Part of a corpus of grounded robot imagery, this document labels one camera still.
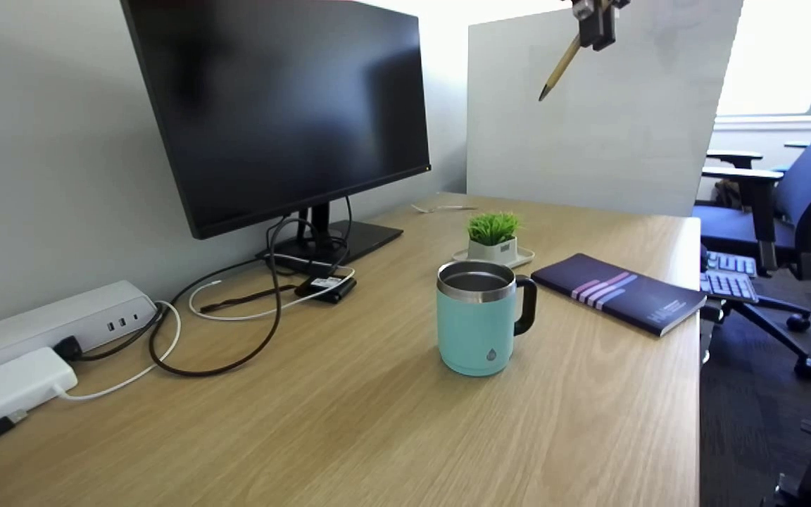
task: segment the mug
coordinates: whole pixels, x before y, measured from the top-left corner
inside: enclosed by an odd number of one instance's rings
[[[515,334],[535,323],[539,285],[494,262],[449,262],[436,269],[436,345],[449,369],[497,375]]]

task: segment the chair wheel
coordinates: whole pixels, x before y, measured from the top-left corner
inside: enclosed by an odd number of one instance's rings
[[[811,381],[811,354],[804,354],[795,365],[801,381]]]
[[[790,316],[790,329],[791,333],[807,333],[808,326],[811,326],[808,316],[804,316],[804,312],[791,312]]]

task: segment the monitor screen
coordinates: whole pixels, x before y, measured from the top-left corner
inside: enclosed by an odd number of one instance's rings
[[[348,0],[124,13],[196,236],[428,168],[418,16]]]

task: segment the power strip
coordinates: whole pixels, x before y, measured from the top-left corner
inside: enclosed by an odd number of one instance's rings
[[[74,385],[74,369],[49,345],[0,364],[0,420],[24,416]]]
[[[0,364],[76,337],[82,351],[139,333],[155,302],[131,281],[105,285],[0,321]]]

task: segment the purple notebook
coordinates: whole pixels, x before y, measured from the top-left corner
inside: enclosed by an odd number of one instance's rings
[[[548,264],[532,279],[593,309],[622,319],[650,334],[664,334],[708,302],[704,293],[669,285],[587,254]]]

